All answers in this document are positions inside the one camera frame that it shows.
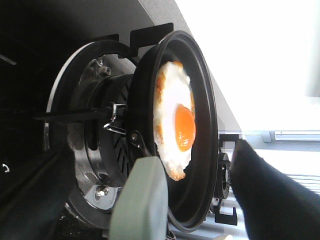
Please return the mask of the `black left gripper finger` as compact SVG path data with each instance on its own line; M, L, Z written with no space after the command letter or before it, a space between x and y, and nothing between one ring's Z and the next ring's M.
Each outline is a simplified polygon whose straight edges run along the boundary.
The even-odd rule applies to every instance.
M320 238L320 196L268 164L243 139L233 151L231 187L250 240Z

